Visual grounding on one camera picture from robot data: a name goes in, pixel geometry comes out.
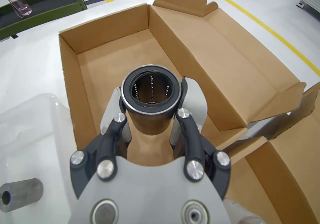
black rubber seal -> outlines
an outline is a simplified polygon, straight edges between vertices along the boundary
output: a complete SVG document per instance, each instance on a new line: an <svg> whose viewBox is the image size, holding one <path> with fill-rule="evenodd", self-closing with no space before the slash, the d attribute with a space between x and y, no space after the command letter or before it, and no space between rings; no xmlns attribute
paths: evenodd
<svg viewBox="0 0 320 224"><path fill-rule="evenodd" d="M184 99L186 98L186 95L187 95L187 91L188 91L188 83L186 81L186 77L184 76L181 82L181 98L180 98L179 108L182 108Z"/></svg>
<svg viewBox="0 0 320 224"><path fill-rule="evenodd" d="M143 102L140 102L136 100L131 91L133 89L134 84L136 81L146 75L151 75L153 73L160 73L163 74L168 78L169 86L172 87L171 95L168 97L167 100L158 103L158 104L146 104ZM175 77L173 73L171 73L169 70L159 67L157 65L148 65L141 68L138 68L134 71L132 71L127 78L125 79L123 83L123 96L136 110L139 110L141 112L147 112L147 113L157 113L160 111L164 111L167 108L169 108L171 105L175 103L175 101L179 98L179 91L180 91L180 83ZM128 111L133 112L131 108L126 106Z"/></svg>

caster wheel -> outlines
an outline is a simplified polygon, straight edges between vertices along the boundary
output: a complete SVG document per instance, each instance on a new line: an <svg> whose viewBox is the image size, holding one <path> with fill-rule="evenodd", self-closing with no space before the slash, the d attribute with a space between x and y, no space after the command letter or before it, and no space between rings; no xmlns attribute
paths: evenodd
<svg viewBox="0 0 320 224"><path fill-rule="evenodd" d="M304 3L302 1L300 1L298 4L297 4L297 7L303 9L304 8Z"/></svg>

box flap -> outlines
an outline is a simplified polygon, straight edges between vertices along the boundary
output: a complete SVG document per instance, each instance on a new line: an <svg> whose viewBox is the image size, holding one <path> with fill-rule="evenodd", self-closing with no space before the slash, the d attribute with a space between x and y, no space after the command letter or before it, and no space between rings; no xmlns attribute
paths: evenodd
<svg viewBox="0 0 320 224"><path fill-rule="evenodd" d="M299 106L305 83L299 83L298 79L256 39L259 45L248 43L247 46L237 46L211 24L209 15L198 17L155 6L152 10L187 47L244 123L279 115ZM247 31L243 34L253 38ZM182 57L175 47L170 53ZM205 89L202 90L207 98L211 97L210 94L206 94ZM208 114L215 120L212 111L208 109ZM219 124L216 126L219 130L226 129Z"/></svg>
<svg viewBox="0 0 320 224"><path fill-rule="evenodd" d="M267 140L265 137L238 140L225 148L224 151L229 155L231 164L233 165L237 161L240 161L242 158L245 158L248 154L258 149L266 142Z"/></svg>
<svg viewBox="0 0 320 224"><path fill-rule="evenodd" d="M59 36L62 69L78 150L97 135L76 53Z"/></svg>
<svg viewBox="0 0 320 224"><path fill-rule="evenodd" d="M207 0L155 0L153 5L199 17L218 9L216 2L207 5Z"/></svg>
<svg viewBox="0 0 320 224"><path fill-rule="evenodd" d="M270 143L289 168L320 223L320 124L309 115ZM313 222L296 219L295 223Z"/></svg>
<svg viewBox="0 0 320 224"><path fill-rule="evenodd" d="M76 54L107 42L148 29L147 4L125 9L61 31L60 35Z"/></svg>
<svg viewBox="0 0 320 224"><path fill-rule="evenodd" d="M287 150L291 148L291 144L288 142L285 145ZM309 165L306 166L303 153L299 157L296 155L296 158L300 159L299 164L304 169L303 171L310 171L309 175L311 172L315 172L316 174L312 177L315 181L319 181L320 170L309 167ZM301 186L270 142L266 142L247 155L246 160L259 179L282 223L318 224ZM306 182L309 181L309 177L301 172L300 176ZM316 190L313 191L315 197L319 197L318 194L319 192Z"/></svg>
<svg viewBox="0 0 320 224"><path fill-rule="evenodd" d="M295 110L300 106L306 83L299 82L283 92L278 92L262 110L250 117L249 121L259 121Z"/></svg>

cardboard flap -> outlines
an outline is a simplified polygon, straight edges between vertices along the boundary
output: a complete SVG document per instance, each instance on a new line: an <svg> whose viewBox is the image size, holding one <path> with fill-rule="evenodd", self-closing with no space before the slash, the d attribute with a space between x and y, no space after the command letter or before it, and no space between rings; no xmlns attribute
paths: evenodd
<svg viewBox="0 0 320 224"><path fill-rule="evenodd" d="M216 2L207 5L207 0L155 0L154 6L204 17L218 8Z"/></svg>
<svg viewBox="0 0 320 224"><path fill-rule="evenodd" d="M320 124L309 115L270 143L294 176L320 223ZM305 219L296 223L311 222Z"/></svg>
<svg viewBox="0 0 320 224"><path fill-rule="evenodd" d="M297 109L300 106L305 86L306 83L299 82L291 88L277 93L259 113L249 119L249 122L267 119Z"/></svg>
<svg viewBox="0 0 320 224"><path fill-rule="evenodd" d="M282 223L318 224L316 216L297 180L270 142L266 142L247 155L246 160L259 179ZM305 171L319 172L314 167L305 166L304 159L299 157L299 160ZM304 176L303 173L301 173L301 177L304 177L306 182L309 181L309 178Z"/></svg>
<svg viewBox="0 0 320 224"><path fill-rule="evenodd" d="M223 151L229 155L231 164L234 165L236 162L240 161L242 158L246 157L248 154L252 153L266 142L267 140L265 137L237 140Z"/></svg>

open cardboard box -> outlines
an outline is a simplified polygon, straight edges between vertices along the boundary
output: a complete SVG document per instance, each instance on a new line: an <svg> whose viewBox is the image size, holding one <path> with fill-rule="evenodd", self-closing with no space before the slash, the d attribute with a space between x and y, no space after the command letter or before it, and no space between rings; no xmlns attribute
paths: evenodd
<svg viewBox="0 0 320 224"><path fill-rule="evenodd" d="M320 96L315 110L277 138L238 141L227 196L267 223L320 223Z"/></svg>
<svg viewBox="0 0 320 224"><path fill-rule="evenodd" d="M249 122L296 109L305 87L207 0L155 0L67 29L59 40L78 149L100 133L114 88L141 65L162 65L199 83L208 103L202 134L218 149L243 136ZM171 126L161 135L142 135L127 117L128 160L155 166L173 159Z"/></svg>

